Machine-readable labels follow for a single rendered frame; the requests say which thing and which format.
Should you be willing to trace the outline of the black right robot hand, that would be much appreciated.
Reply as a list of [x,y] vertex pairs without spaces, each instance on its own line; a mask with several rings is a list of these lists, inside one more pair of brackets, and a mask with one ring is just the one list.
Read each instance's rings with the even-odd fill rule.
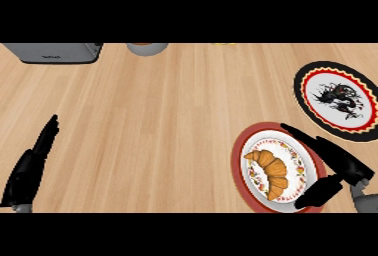
[[286,124],[280,124],[280,127],[314,151],[321,161],[335,172],[333,175],[327,175],[314,182],[295,201],[296,209],[307,206],[320,207],[342,189],[341,181],[345,181],[348,185],[352,186],[361,179],[370,181],[375,172],[329,140],[318,136],[310,137],[302,131]]

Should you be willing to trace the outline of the grey round cup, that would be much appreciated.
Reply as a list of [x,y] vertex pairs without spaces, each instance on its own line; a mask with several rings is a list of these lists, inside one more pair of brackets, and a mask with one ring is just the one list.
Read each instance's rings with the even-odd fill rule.
[[165,50],[166,46],[168,46],[166,43],[147,43],[147,44],[128,43],[126,44],[126,47],[131,53],[143,57],[153,56],[157,53],[160,53]]

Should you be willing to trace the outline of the golden brown croissant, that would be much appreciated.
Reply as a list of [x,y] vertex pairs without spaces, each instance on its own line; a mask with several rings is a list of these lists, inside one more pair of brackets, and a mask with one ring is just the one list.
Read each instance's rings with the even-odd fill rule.
[[267,176],[267,200],[277,199],[287,188],[286,165],[268,150],[252,150],[243,158],[256,163]]

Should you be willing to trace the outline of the black rimmed dragon plate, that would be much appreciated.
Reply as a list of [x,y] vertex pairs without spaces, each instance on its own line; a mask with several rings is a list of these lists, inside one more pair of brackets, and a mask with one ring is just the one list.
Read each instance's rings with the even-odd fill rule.
[[293,95],[311,121],[352,142],[378,140],[378,86],[332,61],[305,64],[293,77]]

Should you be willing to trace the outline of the grey toaster appliance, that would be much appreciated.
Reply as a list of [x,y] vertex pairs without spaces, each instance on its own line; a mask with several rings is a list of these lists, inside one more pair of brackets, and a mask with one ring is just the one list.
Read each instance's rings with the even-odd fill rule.
[[87,64],[98,58],[101,43],[4,43],[28,64]]

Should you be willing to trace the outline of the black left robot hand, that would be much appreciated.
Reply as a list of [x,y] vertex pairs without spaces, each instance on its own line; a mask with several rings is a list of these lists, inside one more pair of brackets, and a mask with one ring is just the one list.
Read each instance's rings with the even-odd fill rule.
[[11,170],[0,201],[0,207],[19,204],[30,204],[38,192],[44,164],[51,150],[54,137],[59,133],[57,115],[53,115],[41,133],[33,147],[28,149]]

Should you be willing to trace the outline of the red rimmed white plate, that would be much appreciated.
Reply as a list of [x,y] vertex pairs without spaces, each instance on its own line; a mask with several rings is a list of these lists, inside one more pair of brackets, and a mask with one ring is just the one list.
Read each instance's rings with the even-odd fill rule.
[[[267,150],[286,167],[287,188],[281,195],[267,199],[268,178],[258,163],[246,158],[252,151]],[[274,122],[250,125],[239,134],[233,144],[230,166],[240,196],[255,212],[314,213],[321,207],[296,209],[295,200],[326,176],[321,160],[313,150],[292,137]]]

